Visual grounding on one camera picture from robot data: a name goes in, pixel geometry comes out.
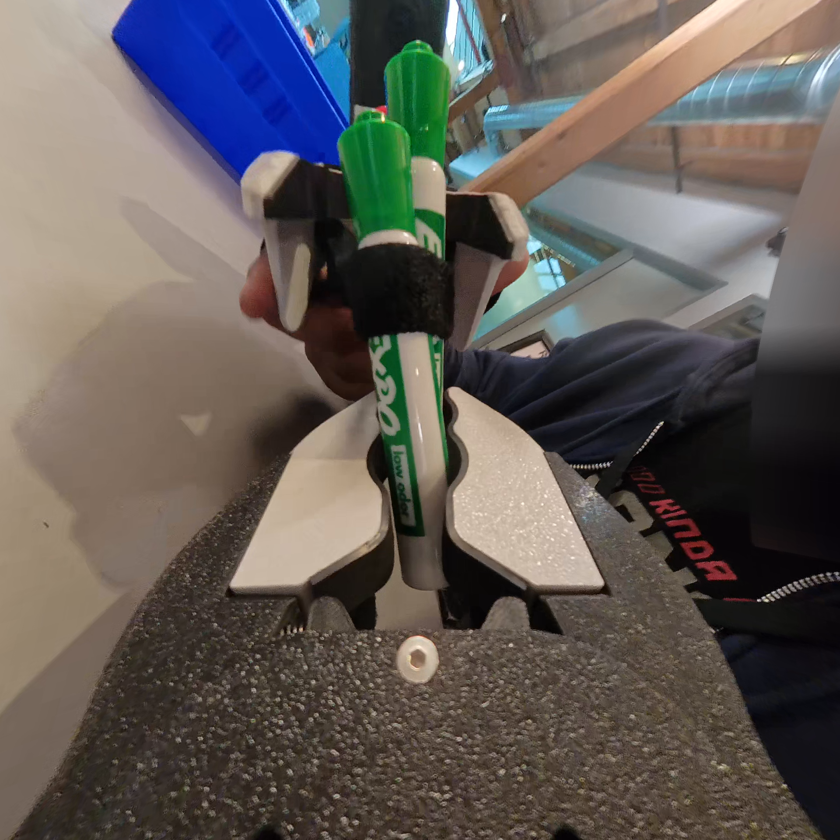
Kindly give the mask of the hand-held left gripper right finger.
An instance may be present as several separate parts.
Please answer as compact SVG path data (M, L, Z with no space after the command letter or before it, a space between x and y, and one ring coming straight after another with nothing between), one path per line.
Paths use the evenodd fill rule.
M453 544L525 592L601 592L602 574L541 447L462 389L446 398L460 456L447 493Z

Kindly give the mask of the framed wall sign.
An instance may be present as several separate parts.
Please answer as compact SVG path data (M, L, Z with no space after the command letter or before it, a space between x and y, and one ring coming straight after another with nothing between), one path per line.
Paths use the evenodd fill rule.
M500 351L510 356L527 359L540 359L550 355L554 342L545 330L532 333L519 338L504 347Z

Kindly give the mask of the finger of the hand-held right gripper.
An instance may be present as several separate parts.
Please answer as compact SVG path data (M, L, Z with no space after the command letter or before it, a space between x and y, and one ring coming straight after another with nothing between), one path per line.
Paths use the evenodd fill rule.
M448 344L473 340L502 268L529 255L529 226L506 194L447 192L444 257L454 265L454 328Z
M263 228L278 317L298 331L323 267L356 249L343 174L287 151L258 155L242 175L245 214Z

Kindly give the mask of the silver air duct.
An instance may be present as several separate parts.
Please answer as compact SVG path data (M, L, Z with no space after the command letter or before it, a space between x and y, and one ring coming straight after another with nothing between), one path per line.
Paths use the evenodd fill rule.
M645 85L640 80L614 91L603 85L586 95L492 107L483 129L494 143L504 131L547 129L566 117L572 124L582 124L585 117L617 118L617 138L645 124L820 124L838 94L839 46L740 61L690 90L686 85L646 90Z

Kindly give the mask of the large blue plastic bin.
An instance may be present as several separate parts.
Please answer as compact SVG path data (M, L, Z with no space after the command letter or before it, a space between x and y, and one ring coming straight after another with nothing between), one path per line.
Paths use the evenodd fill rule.
M112 40L236 181L265 152L339 165L347 118L280 2L132 1Z

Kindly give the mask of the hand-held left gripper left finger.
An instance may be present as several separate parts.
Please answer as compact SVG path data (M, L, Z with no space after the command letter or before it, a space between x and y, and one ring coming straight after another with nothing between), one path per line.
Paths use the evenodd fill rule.
M321 423L291 451L230 582L236 595L370 598L391 578L391 506L375 396Z

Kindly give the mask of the person's right hand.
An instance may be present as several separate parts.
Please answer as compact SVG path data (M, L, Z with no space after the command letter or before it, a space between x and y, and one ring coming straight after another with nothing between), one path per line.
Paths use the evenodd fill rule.
M301 342L315 372L335 395L355 401L372 392L368 343L355 331L352 312L339 298L328 296L311 303L297 331L281 325L265 246L248 270L239 306L247 318L264 321ZM513 360L498 351L456 351L448 347L444 352L444 386L456 386L497 406L506 391L527 378L529 367L529 362Z

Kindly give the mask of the green marker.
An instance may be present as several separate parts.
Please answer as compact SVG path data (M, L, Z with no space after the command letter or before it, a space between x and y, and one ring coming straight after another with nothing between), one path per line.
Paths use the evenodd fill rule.
M416 239L441 259L446 255L449 86L446 63L422 40L407 43L385 66L387 114L410 142Z
M446 586L443 530L448 447L436 356L453 329L449 263L418 244L407 132L369 111L338 148L358 248L347 266L356 332L371 357L404 582Z

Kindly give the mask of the wooden post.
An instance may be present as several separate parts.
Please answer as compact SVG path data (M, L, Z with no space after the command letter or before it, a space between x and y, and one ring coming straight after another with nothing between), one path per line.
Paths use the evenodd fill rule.
M465 184L523 207L821 1L717 1Z

